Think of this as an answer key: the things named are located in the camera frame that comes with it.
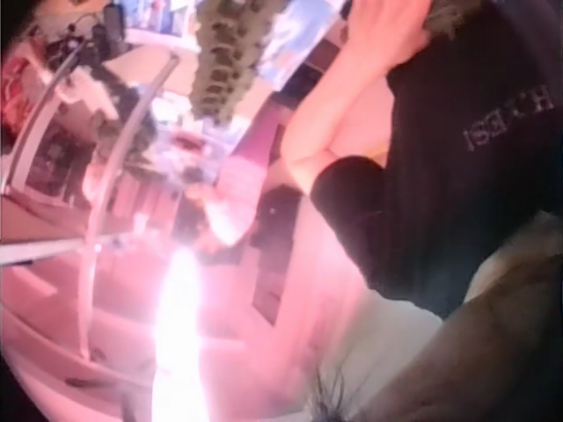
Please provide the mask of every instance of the person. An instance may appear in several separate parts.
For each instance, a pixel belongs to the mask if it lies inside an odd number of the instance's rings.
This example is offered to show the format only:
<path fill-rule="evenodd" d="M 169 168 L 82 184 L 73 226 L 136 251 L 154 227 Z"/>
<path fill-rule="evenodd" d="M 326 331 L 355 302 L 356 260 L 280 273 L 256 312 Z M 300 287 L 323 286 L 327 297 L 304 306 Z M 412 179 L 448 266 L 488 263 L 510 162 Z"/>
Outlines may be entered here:
<path fill-rule="evenodd" d="M 401 336 L 396 324 L 381 344 L 382 315 L 397 317 L 368 296 L 371 309 L 325 358 L 302 420 L 561 420 L 561 227 L 538 214 L 483 263 L 464 306 L 442 326 L 417 322 Z M 396 354 L 410 354 L 402 367 L 377 366 Z"/>
<path fill-rule="evenodd" d="M 447 21 L 424 29 L 430 4 L 352 3 L 347 42 L 281 154 L 370 288 L 447 318 L 509 236 L 540 210 L 560 215 L 561 109 L 495 4 L 453 37 Z M 343 116 L 384 76 L 395 98 L 386 166 L 337 156 Z"/>
<path fill-rule="evenodd" d="M 354 1 L 347 42 L 281 152 L 368 286 L 444 323 L 378 388 L 322 371 L 304 420 L 560 420 L 561 110 L 497 6 L 483 2 L 453 38 L 425 32 L 429 8 Z M 337 156 L 342 116 L 382 76 L 395 97 L 386 166 Z M 550 251 L 520 231 L 542 210 Z M 522 242 L 528 256 L 511 246 Z M 376 358 L 354 365 L 365 375 Z"/>
<path fill-rule="evenodd" d="M 277 105 L 266 102 L 247 133 L 223 163 L 214 185 L 193 183 L 185 196 L 204 210 L 193 247 L 216 253 L 241 242 L 251 230 L 279 123 Z"/>

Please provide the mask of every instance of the hand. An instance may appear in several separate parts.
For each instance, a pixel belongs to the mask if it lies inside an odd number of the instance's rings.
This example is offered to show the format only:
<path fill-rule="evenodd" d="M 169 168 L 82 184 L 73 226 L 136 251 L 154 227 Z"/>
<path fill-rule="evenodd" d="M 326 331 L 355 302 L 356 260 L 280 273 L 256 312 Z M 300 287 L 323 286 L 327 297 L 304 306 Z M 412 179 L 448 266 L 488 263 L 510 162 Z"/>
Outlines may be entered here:
<path fill-rule="evenodd" d="M 215 188 L 204 183 L 195 183 L 189 186 L 184 191 L 184 195 L 190 200 L 201 200 L 203 202 L 217 200 Z"/>
<path fill-rule="evenodd" d="M 407 62 L 428 44 L 422 26 L 431 0 L 354 0 L 348 18 L 345 50 L 359 66 L 390 70 Z"/>

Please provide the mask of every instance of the white lettering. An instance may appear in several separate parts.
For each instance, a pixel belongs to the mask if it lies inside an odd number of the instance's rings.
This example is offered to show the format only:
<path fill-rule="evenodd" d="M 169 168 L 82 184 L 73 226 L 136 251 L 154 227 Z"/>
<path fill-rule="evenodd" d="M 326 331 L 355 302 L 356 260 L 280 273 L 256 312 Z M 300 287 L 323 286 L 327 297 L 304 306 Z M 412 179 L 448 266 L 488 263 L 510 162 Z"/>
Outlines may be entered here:
<path fill-rule="evenodd" d="M 547 110 L 553 110 L 555 105 L 553 104 L 552 98 L 549 95 L 549 91 L 545 85 L 537 86 L 529 91 L 529 94 L 534 101 L 536 107 L 535 113 L 545 112 Z"/>
<path fill-rule="evenodd" d="M 489 135 L 493 138 L 500 136 L 508 131 L 507 124 L 502 119 L 502 114 L 500 109 L 496 109 L 492 113 L 489 113 L 485 117 L 486 128 L 489 131 Z"/>

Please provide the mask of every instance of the metal pole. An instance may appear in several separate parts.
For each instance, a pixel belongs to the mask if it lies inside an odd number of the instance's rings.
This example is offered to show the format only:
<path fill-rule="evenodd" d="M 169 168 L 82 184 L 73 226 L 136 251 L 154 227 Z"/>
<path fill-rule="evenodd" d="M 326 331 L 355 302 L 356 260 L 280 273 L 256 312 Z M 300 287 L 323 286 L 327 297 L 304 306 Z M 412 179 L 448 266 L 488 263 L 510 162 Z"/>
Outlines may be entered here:
<path fill-rule="evenodd" d="M 26 123 L 18 135 L 12 154 L 12 160 L 8 164 L 5 178 L 0 186 L 0 193 L 4 193 L 7 186 L 16 185 L 19 190 L 26 184 L 29 169 L 33 159 L 37 154 L 43 135 L 47 126 L 56 113 L 61 100 L 55 95 L 56 86 L 66 76 L 70 65 L 76 60 L 83 44 L 78 46 L 56 70 L 51 82 L 47 84 L 40 95 L 39 100 L 33 106 L 32 111 L 27 116 Z"/>
<path fill-rule="evenodd" d="M 168 63 L 162 68 L 157 77 L 149 85 L 147 91 L 139 99 L 135 109 L 127 120 L 120 133 L 112 154 L 110 155 L 104 174 L 100 182 L 98 196 L 92 203 L 92 211 L 86 229 L 85 248 L 82 255 L 82 264 L 78 277 L 78 337 L 80 341 L 80 353 L 85 359 L 90 359 L 89 334 L 92 318 L 94 277 L 96 273 L 96 243 L 106 217 L 107 202 L 113 189 L 118 170 L 123 165 L 133 136 L 141 124 L 145 113 L 149 110 L 152 99 L 158 90 L 164 85 L 170 74 L 179 64 L 179 57 L 172 54 Z"/>

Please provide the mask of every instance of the dark hair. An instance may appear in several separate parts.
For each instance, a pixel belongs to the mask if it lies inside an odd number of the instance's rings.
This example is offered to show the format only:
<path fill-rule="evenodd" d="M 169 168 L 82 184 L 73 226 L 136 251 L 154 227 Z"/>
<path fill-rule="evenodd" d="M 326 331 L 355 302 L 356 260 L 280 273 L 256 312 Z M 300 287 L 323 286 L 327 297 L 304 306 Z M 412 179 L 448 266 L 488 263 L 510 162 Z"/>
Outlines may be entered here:
<path fill-rule="evenodd" d="M 208 218 L 205 215 L 204 209 L 194 200 L 190 200 L 182 195 L 172 228 L 172 238 L 189 246 L 207 228 Z"/>
<path fill-rule="evenodd" d="M 341 371 L 337 371 L 332 382 L 324 380 L 318 369 L 315 371 L 309 410 L 311 422 L 349 422 L 346 417 L 344 376 Z"/>
<path fill-rule="evenodd" d="M 199 167 L 188 167 L 182 172 L 182 183 L 185 185 L 193 185 L 201 183 L 204 180 L 203 171 Z"/>

